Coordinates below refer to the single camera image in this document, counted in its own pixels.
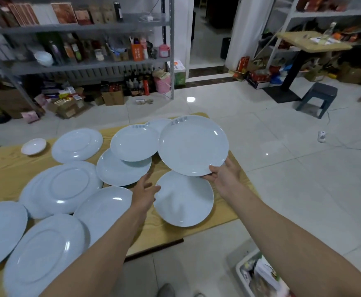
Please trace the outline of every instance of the bowl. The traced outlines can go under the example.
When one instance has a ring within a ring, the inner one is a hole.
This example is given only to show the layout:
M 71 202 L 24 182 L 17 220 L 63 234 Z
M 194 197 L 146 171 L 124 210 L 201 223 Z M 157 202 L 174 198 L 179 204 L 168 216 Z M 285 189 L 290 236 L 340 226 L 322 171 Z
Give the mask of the bowl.
M 33 139 L 25 143 L 21 148 L 21 153 L 25 155 L 34 155 L 42 152 L 46 147 L 45 139 Z
M 38 51 L 34 54 L 34 58 L 42 66 L 52 66 L 54 64 L 54 59 L 51 54 L 45 51 Z

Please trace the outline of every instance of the shoe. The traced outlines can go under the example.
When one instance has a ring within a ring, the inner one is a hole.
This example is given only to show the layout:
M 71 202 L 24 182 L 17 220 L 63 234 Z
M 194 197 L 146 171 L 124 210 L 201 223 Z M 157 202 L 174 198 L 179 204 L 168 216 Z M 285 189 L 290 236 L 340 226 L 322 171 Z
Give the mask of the shoe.
M 157 297 L 175 297 L 175 290 L 170 284 L 164 284 L 158 291 Z

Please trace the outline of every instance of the wooden tabletop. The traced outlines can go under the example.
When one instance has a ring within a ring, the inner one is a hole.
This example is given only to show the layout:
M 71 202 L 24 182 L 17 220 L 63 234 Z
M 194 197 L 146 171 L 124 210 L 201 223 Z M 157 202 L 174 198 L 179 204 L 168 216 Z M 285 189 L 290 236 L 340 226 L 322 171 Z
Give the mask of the wooden tabletop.
M 344 51 L 352 49 L 349 43 L 335 43 L 329 45 L 319 45 L 313 42 L 310 38 L 317 38 L 322 36 L 321 33 L 316 31 L 298 31 L 298 32 L 278 32 L 277 37 L 299 47 L 308 53 L 319 53 L 328 51 Z
M 196 115 L 208 118 L 204 113 L 197 113 Z M 87 161 L 96 164 L 102 153 L 110 147 L 110 140 L 113 135 L 123 127 L 125 126 L 100 130 L 104 138 L 102 148 Z M 21 145 L 0 148 L 0 201 L 17 201 L 22 189 L 29 180 L 45 169 L 60 165 L 60 163 L 56 162 L 51 156 L 51 146 L 56 140 L 57 139 L 47 140 L 48 144 L 43 153 L 34 156 L 23 155 L 21 153 Z M 234 163 L 239 165 L 231 152 L 229 152 L 229 156 Z M 170 171 L 170 169 L 156 154 L 153 156 L 150 171 L 153 172 L 150 180 L 155 184 L 158 179 Z M 241 182 L 249 186 L 257 194 L 243 170 L 241 171 Z M 128 250 L 127 256 L 168 244 L 182 239 L 185 236 L 237 219 L 237 215 L 219 196 L 218 191 L 215 188 L 213 188 L 213 191 L 215 199 L 211 213 L 207 219 L 193 227 L 182 228 L 166 223 L 152 206 L 148 211 L 145 223 L 140 227 L 133 244 Z M 38 220 L 29 220 L 27 229 L 32 227 L 36 222 L 38 222 Z M 4 264 L 4 261 L 0 264 L 0 297 L 5 296 L 2 288 L 2 270 Z

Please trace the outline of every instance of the black trash can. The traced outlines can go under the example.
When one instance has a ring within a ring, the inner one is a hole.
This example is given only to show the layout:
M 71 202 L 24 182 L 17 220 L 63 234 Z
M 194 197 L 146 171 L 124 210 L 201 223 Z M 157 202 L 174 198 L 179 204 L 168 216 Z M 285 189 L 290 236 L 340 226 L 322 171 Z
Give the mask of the black trash can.
M 222 40 L 222 49 L 220 50 L 220 58 L 221 59 L 227 58 L 227 52 L 229 51 L 229 47 L 230 47 L 230 40 L 231 40 L 231 38 L 224 38 Z

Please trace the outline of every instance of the round plate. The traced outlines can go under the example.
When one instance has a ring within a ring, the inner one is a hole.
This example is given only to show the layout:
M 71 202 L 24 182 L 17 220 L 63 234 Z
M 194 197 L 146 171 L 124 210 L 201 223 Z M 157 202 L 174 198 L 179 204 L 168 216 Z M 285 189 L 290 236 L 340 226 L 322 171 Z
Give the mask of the round plate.
M 52 157 L 62 163 L 89 159 L 102 147 L 102 134 L 93 129 L 82 128 L 62 135 L 52 146 Z
M 73 213 L 102 186 L 95 165 L 86 161 L 60 165 L 42 181 L 39 188 L 40 204 L 53 215 Z
M 209 182 L 199 177 L 165 173 L 156 185 L 154 208 L 169 224 L 189 227 L 202 222 L 213 207 L 213 190 Z
M 187 176 L 210 174 L 229 153 L 224 131 L 210 119 L 186 115 L 173 119 L 160 134 L 158 153 L 171 169 Z
M 157 152 L 159 133 L 147 125 L 129 125 L 111 139 L 110 149 L 121 160 L 141 161 Z
M 28 215 L 19 202 L 0 202 L 0 262 L 15 248 L 24 234 Z
M 25 155 L 38 154 L 45 149 L 46 145 L 45 139 L 33 139 L 22 146 L 21 153 Z
M 132 192 L 119 186 L 100 189 L 81 204 L 74 217 L 82 221 L 90 234 L 90 247 L 131 206 Z
M 35 297 L 85 250 L 80 221 L 57 214 L 33 226 L 19 241 L 4 270 L 8 296 Z
M 39 192 L 39 187 L 42 180 L 56 168 L 58 168 L 58 166 L 46 169 L 37 174 L 28 182 L 19 195 L 19 202 L 26 207 L 28 215 L 32 219 L 44 219 L 51 216 L 51 214 L 40 204 L 41 194 Z
M 151 157 L 142 161 L 124 161 L 108 149 L 98 159 L 96 173 L 104 183 L 124 186 L 137 182 L 151 165 Z
M 148 121 L 146 125 L 153 127 L 158 133 L 164 129 L 171 122 L 171 119 L 154 119 Z

